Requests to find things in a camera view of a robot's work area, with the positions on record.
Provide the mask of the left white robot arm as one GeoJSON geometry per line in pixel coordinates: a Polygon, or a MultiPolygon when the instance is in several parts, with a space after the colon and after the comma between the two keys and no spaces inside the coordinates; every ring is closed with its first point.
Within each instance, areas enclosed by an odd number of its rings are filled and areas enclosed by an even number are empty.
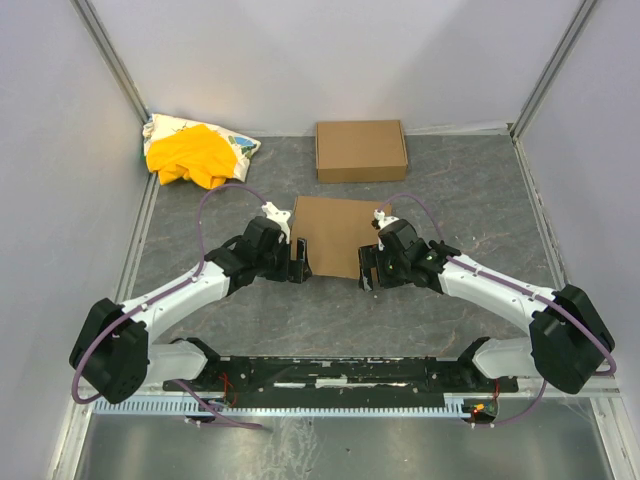
{"type": "Polygon", "coordinates": [[[194,379],[212,350],[195,340],[158,345],[162,333],[256,278],[300,284],[311,275],[307,240],[292,241],[285,222],[256,217],[243,234],[204,254],[195,267],[164,286],[122,303],[108,298],[96,302],[69,356],[74,379],[85,380],[112,404],[142,386],[194,379]]]}

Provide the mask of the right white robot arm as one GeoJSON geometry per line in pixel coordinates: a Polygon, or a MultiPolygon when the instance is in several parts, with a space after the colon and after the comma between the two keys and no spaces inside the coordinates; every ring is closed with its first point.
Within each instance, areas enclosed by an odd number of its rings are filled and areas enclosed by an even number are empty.
{"type": "Polygon", "coordinates": [[[538,377],[577,394],[592,377],[615,373],[615,341],[582,289],[516,280],[443,241],[425,241],[410,222],[381,211],[372,225],[377,242],[358,252],[361,289],[426,288],[473,303],[523,332],[521,338],[485,339],[471,347],[470,362],[484,377],[538,377]]]}

